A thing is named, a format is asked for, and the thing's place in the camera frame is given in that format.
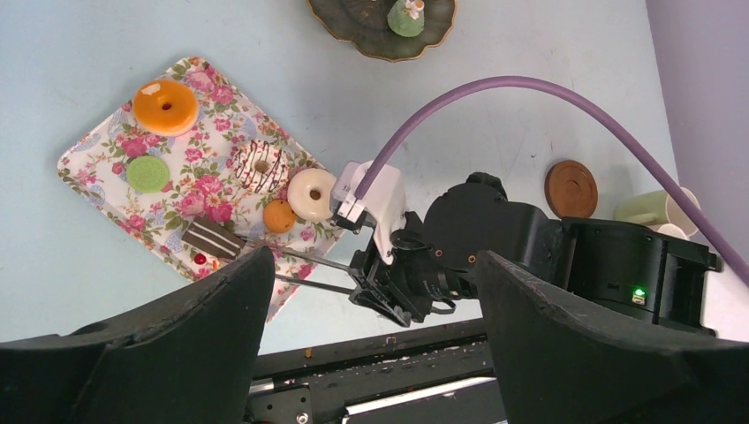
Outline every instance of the orange ball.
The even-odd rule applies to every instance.
[[[291,210],[288,201],[275,199],[262,211],[262,221],[270,232],[284,234],[291,231],[291,228],[297,222],[297,214]]]

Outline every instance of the chocolate cake slice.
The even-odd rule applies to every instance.
[[[237,259],[245,246],[243,240],[204,217],[193,219],[187,232],[183,234],[182,241],[216,258],[228,260]]]

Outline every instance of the green cake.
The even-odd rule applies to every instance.
[[[388,25],[402,37],[415,37],[424,31],[424,2],[397,0],[388,13]]]

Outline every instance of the light blue table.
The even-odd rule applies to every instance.
[[[303,0],[2,0],[0,340],[66,334],[185,283],[64,185],[55,163],[144,81],[188,55],[210,60],[334,173],[372,159],[411,113],[448,89],[521,74],[597,102],[676,176],[644,1],[463,0],[442,47],[390,64],[334,40]],[[617,199],[658,187],[591,118],[517,89],[439,112],[391,164],[404,171],[420,214],[474,170],[494,173],[513,200],[550,214],[543,178],[567,158],[595,175],[599,217],[610,217]],[[348,262],[368,237],[347,234],[329,258]],[[352,286],[335,270],[312,278]],[[478,304],[464,301],[425,325],[478,316]],[[261,349],[394,330],[345,297],[303,288],[266,327]]]

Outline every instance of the wooden coaster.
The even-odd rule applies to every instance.
[[[582,163],[562,161],[546,174],[546,201],[560,218],[589,218],[598,205],[598,187]]]

